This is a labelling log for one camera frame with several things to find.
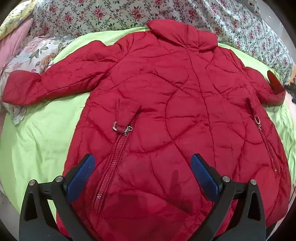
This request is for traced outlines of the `small rose floral quilt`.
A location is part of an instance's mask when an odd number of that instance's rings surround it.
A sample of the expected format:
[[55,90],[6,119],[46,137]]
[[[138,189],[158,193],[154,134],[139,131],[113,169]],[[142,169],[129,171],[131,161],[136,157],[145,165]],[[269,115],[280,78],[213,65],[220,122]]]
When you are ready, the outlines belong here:
[[218,41],[273,68],[286,84],[294,66],[274,30],[239,1],[38,1],[31,34],[79,37],[92,32],[142,27],[148,21],[172,19],[217,35]]

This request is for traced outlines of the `yellow floral pillow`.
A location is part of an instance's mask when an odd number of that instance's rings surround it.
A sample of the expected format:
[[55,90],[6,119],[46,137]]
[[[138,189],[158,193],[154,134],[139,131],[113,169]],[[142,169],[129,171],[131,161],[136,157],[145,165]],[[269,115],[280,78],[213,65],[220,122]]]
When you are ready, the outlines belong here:
[[0,40],[16,29],[33,12],[37,2],[36,0],[25,1],[11,10],[1,24]]

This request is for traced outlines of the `pink pillow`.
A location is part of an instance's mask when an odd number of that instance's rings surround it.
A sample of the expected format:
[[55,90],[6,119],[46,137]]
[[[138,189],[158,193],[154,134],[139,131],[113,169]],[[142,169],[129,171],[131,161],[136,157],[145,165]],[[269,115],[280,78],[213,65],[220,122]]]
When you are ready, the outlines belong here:
[[22,41],[27,37],[30,28],[31,19],[28,18],[1,40],[1,70],[10,58],[16,54]]

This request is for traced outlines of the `red quilted puffer jacket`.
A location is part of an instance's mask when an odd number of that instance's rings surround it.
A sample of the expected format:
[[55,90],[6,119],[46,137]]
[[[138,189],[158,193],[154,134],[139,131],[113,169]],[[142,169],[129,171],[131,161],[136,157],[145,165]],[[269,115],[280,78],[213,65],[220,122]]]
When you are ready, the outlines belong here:
[[291,177],[264,108],[282,105],[285,89],[214,33],[174,20],[148,27],[111,46],[92,41],[42,74],[13,71],[2,100],[89,93],[64,171],[94,156],[73,209],[96,240],[187,240],[212,208],[190,168],[194,154],[233,181],[254,179],[265,224],[277,223]]

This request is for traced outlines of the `light green bed sheet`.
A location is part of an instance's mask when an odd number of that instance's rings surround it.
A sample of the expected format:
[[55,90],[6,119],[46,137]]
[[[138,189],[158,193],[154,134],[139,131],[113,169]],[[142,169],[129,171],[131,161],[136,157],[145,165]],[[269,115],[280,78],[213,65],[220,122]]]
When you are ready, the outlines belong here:
[[[62,51],[49,55],[50,64],[55,64],[82,46],[100,40],[112,45],[123,36],[144,32],[148,28],[138,27],[121,31],[89,33],[72,40]],[[230,47],[245,66],[258,70],[267,78],[267,71],[274,72],[260,61]],[[16,211],[20,213],[27,183],[31,179],[50,181],[62,174],[74,129],[89,94],[63,97],[52,102],[43,102],[28,107],[23,120],[15,125],[10,114],[6,114],[1,133],[1,188]],[[282,107],[266,108],[283,143],[295,188],[295,103],[286,92]]]

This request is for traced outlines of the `blue cherry print pillow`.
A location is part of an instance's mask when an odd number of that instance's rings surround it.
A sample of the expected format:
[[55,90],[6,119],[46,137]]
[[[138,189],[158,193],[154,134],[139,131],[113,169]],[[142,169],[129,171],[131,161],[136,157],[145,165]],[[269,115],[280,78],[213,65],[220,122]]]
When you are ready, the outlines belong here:
[[239,0],[251,13],[262,20],[261,12],[256,0]]

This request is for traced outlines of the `large floral pastel pillow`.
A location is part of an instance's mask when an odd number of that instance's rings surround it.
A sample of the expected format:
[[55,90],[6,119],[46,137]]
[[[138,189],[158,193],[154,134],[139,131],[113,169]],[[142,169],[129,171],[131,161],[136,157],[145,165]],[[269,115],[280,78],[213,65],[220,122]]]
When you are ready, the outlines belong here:
[[55,35],[53,37],[28,37],[17,54],[11,57],[1,70],[1,94],[11,72],[25,70],[32,73],[43,73],[54,58],[72,41],[73,37]]

